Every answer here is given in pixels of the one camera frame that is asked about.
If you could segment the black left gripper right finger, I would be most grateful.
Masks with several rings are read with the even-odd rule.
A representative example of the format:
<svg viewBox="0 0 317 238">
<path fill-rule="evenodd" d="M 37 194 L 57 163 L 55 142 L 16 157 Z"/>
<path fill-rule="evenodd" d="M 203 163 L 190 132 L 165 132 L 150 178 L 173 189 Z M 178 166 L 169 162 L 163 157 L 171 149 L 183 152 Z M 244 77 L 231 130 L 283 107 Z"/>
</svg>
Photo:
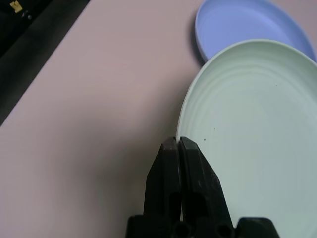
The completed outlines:
<svg viewBox="0 0 317 238">
<path fill-rule="evenodd" d="M 187 137 L 178 141 L 182 177 L 183 214 L 194 225 L 199 218 L 232 227 L 219 178 L 197 143 Z"/>
</svg>

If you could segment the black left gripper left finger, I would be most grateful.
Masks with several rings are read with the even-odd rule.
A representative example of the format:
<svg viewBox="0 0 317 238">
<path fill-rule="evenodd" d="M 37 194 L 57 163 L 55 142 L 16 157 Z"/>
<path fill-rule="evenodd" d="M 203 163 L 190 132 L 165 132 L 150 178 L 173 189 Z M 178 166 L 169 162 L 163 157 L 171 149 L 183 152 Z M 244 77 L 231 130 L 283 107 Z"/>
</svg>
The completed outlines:
<svg viewBox="0 0 317 238">
<path fill-rule="evenodd" d="M 145 215 L 180 217 L 181 178 L 179 153 L 174 137 L 160 146 L 146 180 Z"/>
</svg>

